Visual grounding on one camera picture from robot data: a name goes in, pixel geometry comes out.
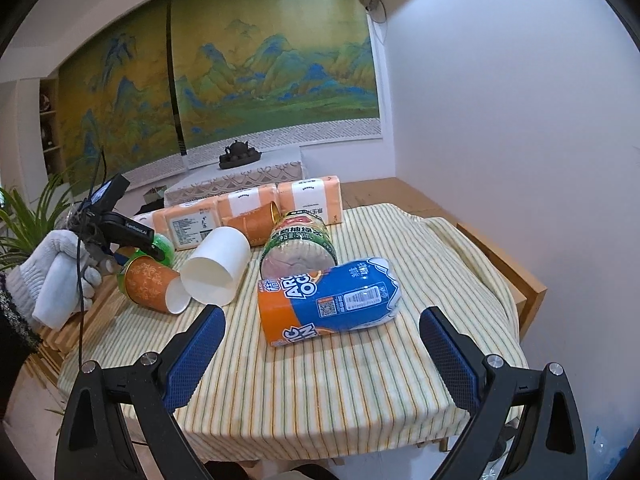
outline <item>sleeve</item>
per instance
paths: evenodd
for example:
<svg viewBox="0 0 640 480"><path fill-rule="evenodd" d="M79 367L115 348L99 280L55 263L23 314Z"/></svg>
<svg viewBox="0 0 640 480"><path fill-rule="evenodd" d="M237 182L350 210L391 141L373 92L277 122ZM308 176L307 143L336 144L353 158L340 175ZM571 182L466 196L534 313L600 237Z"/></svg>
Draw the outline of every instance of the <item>sleeve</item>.
<svg viewBox="0 0 640 480"><path fill-rule="evenodd" d="M26 306L25 303L19 303L24 299L20 287L15 289L15 298L8 287L9 283L16 285L13 283L16 280L15 272L20 274L19 267L12 270L8 276L0 272L0 420L4 418L20 368L27 357L37 351L41 342L19 313L18 306Z"/></svg>
<svg viewBox="0 0 640 480"><path fill-rule="evenodd" d="M2 334L11 330L18 336L18 343L29 352L36 352L42 342L34 332L38 324L31 315L35 303L27 290L20 267L15 267L8 275L0 272L0 322Z"/></svg>

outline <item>white glove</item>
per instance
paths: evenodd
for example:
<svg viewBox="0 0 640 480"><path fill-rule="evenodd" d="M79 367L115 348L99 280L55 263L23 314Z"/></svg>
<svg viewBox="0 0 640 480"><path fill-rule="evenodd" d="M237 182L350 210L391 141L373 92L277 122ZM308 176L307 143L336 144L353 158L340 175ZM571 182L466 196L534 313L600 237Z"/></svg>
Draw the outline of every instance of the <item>white glove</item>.
<svg viewBox="0 0 640 480"><path fill-rule="evenodd" d="M17 310L32 327L39 328L39 324L33 319L33 309L53 261L56 256L63 253L75 262L77 250L78 236L76 234L67 230L52 231L41 241L27 261L12 270L7 276L7 289L14 299ZM100 285L102 277L100 272L92 267L95 262L90 259L84 244L81 243L80 268L83 269L87 265L89 266L84 271L82 279L82 296L86 298L84 300L85 310L91 307L91 298L95 294L94 287ZM75 270L69 272L68 279L76 283L78 279ZM69 308L70 312L79 310L79 302L75 298L52 298L51 301L60 303L61 308ZM74 304L63 305L62 303L65 301L73 301Z"/></svg>

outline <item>striped tablecloth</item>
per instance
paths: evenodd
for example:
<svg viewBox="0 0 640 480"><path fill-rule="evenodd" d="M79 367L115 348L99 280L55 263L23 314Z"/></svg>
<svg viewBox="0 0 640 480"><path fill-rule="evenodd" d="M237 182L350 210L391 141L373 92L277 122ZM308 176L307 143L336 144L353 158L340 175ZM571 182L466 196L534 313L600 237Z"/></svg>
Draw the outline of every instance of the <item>striped tablecloth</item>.
<svg viewBox="0 0 640 480"><path fill-rule="evenodd" d="M453 404L418 335L420 313L430 305L485 353L526 367L507 286L446 220L379 204L345 211L343 224L330 232L340 262L389 260L402 289L399 315L383 326L271 348L260 326L260 250L254 250L236 301L224 308L225 338L191 402L174 414L201 459L318 459L460 434L466 414ZM178 254L178 266L189 254ZM193 301L172 317L130 304L85 342L86 358L103 367L132 364L145 351L161 351L202 308ZM72 353L58 383L66 394L77 366ZM124 413L135 428L133 409Z"/></svg>

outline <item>mural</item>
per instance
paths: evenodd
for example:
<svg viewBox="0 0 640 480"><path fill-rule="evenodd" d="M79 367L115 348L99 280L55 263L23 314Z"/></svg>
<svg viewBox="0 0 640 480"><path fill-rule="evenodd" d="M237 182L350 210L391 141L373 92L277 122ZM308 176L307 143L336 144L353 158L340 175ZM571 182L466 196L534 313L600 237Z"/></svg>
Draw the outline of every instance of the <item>mural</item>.
<svg viewBox="0 0 640 480"><path fill-rule="evenodd" d="M132 12L60 67L58 120L76 192L88 188L100 146L110 174L179 153L167 70L167 7L167 0L155 0Z"/></svg>
<svg viewBox="0 0 640 480"><path fill-rule="evenodd" d="M171 27L187 148L379 117L358 0L172 0Z"/></svg>

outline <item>qr code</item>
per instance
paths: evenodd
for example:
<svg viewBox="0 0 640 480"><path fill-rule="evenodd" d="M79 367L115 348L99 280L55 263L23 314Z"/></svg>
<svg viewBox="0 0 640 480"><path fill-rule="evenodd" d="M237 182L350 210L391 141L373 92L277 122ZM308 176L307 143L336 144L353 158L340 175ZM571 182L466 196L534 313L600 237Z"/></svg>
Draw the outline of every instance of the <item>qr code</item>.
<svg viewBox="0 0 640 480"><path fill-rule="evenodd" d="M328 317L335 316L338 311L335 308L334 300L319 300L318 301L318 312L320 317Z"/></svg>

